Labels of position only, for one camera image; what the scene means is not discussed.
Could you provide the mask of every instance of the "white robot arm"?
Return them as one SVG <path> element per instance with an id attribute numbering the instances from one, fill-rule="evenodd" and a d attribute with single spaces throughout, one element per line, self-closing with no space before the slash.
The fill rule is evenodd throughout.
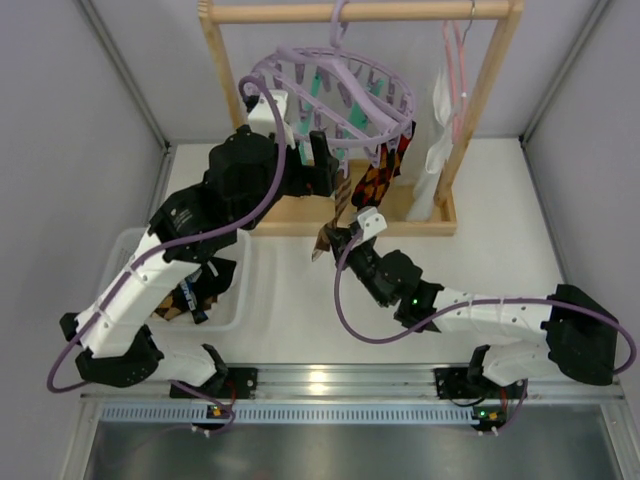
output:
<path id="1" fill-rule="evenodd" d="M 351 268 L 380 306 L 398 304 L 394 318 L 408 329 L 405 334 L 428 330 L 503 337 L 507 344 L 479 345 L 468 367 L 470 376 L 499 387 L 559 372 L 582 383 L 611 384 L 618 322 L 582 290 L 558 285 L 547 298 L 496 299 L 426 282 L 422 269 L 399 250 L 383 257 L 376 253 L 376 235 L 384 228 L 384 218 L 369 209 L 361 211 L 349 228 L 327 234 L 338 272 Z M 404 336 L 369 339 L 355 332 L 342 313 L 339 278 L 338 273 L 337 313 L 353 336 L 374 344 Z M 600 320 L 593 318 L 594 313 Z"/>
<path id="2" fill-rule="evenodd" d="M 249 230 L 283 195 L 329 197 L 335 190 L 338 160 L 329 153 L 324 133 L 310 133 L 314 165 L 302 165 L 299 147 L 284 122 L 286 109 L 281 106 L 287 103 L 286 92 L 275 91 L 270 96 L 278 105 L 285 131 L 284 169 L 270 203 L 242 226 Z M 236 242 L 237 230 L 227 226 L 246 218 L 268 198 L 279 147 L 271 136 L 276 131 L 275 108 L 268 103 L 264 96 L 256 98 L 249 125 L 211 150 L 202 182 L 174 193 L 162 204 L 135 254 L 103 295 L 83 312 L 62 317 L 67 340 L 86 329 L 77 341 L 83 349 L 76 358 L 83 380 L 115 387 L 144 380 L 176 380 L 202 387 L 211 395 L 217 393 L 227 368 L 213 346 L 194 349 L 182 345 L 168 332 L 150 330 L 146 320 L 185 277 Z M 194 243 L 180 241 L 216 229 L 227 232 Z M 167 243 L 174 246 L 165 251 L 161 245 Z M 148 256 L 154 249 L 158 254 Z"/>

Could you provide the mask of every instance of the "gray wall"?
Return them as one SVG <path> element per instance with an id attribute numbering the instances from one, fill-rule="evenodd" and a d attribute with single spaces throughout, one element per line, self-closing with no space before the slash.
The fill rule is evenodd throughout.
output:
<path id="1" fill-rule="evenodd" d="M 73 2 L 1 2 L 0 64 L 0 476 L 48 479 L 78 398 L 45 389 L 58 320 L 143 222 L 160 149 Z"/>
<path id="2" fill-rule="evenodd" d="M 614 2 L 528 149 L 569 279 L 638 341 L 639 18 L 637 0 Z M 636 423 L 638 373 L 622 376 Z"/>
<path id="3" fill-rule="evenodd" d="M 217 0 L 218 4 L 314 3 L 317 0 Z M 196 15 L 196 0 L 94 0 L 163 132 L 173 140 L 219 140 L 230 122 Z M 542 97 L 594 0 L 528 0 L 479 133 L 517 136 Z M 493 22 L 475 22 L 467 38 L 470 84 Z M 236 79 L 280 43 L 326 45 L 328 25 L 223 27 Z M 437 23 L 354 24 L 345 48 L 402 73 L 423 95 L 442 55 Z"/>

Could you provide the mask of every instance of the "hanging garment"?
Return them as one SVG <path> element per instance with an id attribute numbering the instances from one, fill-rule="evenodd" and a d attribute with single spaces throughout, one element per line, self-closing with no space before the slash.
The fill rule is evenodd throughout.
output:
<path id="1" fill-rule="evenodd" d="M 313 248 L 313 253 L 311 254 L 311 260 L 314 262 L 318 258 L 320 258 L 320 256 L 324 252 L 329 252 L 331 250 L 331 244 L 329 242 L 327 230 L 335 229 L 338 227 L 338 220 L 340 220 L 342 213 L 347 208 L 347 205 L 349 205 L 349 197 L 351 196 L 351 174 L 349 173 L 348 168 L 346 170 L 346 175 L 344 170 L 340 170 L 338 172 L 335 193 L 335 214 L 333 216 L 333 219 L 330 222 L 326 223 L 318 232 L 316 245 Z"/>
<path id="2" fill-rule="evenodd" d="M 360 179 L 351 197 L 351 204 L 358 210 L 364 207 L 377 207 L 382 202 L 391 180 L 400 175 L 400 165 L 404 154 L 409 148 L 416 122 L 412 122 L 411 136 L 402 135 L 396 149 L 390 150 L 387 143 L 381 145 L 380 165 L 376 168 L 370 165 L 367 172 Z"/>

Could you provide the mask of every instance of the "wooden frame post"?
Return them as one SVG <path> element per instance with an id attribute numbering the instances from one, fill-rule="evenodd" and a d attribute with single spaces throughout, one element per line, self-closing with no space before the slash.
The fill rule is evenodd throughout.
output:
<path id="1" fill-rule="evenodd" d="M 500 73 L 502 62 L 509 50 L 511 39 L 520 22 L 520 16 L 524 9 L 524 0 L 509 0 L 509 6 L 509 13 L 506 18 L 498 20 L 498 24 L 493 31 L 489 48 L 487 49 L 476 85 L 469 100 L 469 107 L 464 117 L 462 130 L 451 150 L 449 160 L 447 160 L 442 170 L 442 175 L 440 175 L 440 181 L 438 182 L 438 188 L 435 194 L 435 203 L 438 206 L 444 205 L 451 196 L 453 181 L 460 169 L 460 165 L 462 165 L 462 160 L 465 153 L 467 153 L 471 137 L 473 137 L 484 107 L 487 105 L 493 85 L 498 77 L 498 73 Z"/>
<path id="2" fill-rule="evenodd" d="M 227 97 L 231 124 L 233 128 L 236 129 L 245 124 L 246 120 L 244 110 L 240 108 L 236 82 L 231 72 L 231 64 L 229 63 L 229 56 L 227 55 L 227 48 L 224 45 L 220 25 L 211 21 L 212 8 L 213 0 L 198 0 L 198 18 L 202 25 L 204 37 L 207 39 L 209 53 L 211 53 L 211 58 L 218 72 L 220 86 Z"/>

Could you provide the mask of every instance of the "white table surface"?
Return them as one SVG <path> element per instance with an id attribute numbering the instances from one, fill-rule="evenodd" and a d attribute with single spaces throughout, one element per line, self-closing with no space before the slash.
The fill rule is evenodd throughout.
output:
<path id="1" fill-rule="evenodd" d="M 166 195 L 202 179 L 212 145 L 178 146 Z M 458 232 L 448 238 L 381 238 L 381 255 L 401 249 L 424 269 L 423 279 L 492 295 L 548 295 L 560 272 L 515 139 L 471 142 L 454 185 Z M 333 304 L 330 254 L 311 263 L 315 238 L 254 237 L 250 305 L 237 329 L 199 331 L 228 363 L 468 362 L 489 338 L 477 334 L 411 335 L 375 346 L 352 338 Z M 402 330 L 393 309 L 381 309 L 351 271 L 342 282 L 343 309 L 371 337 Z"/>

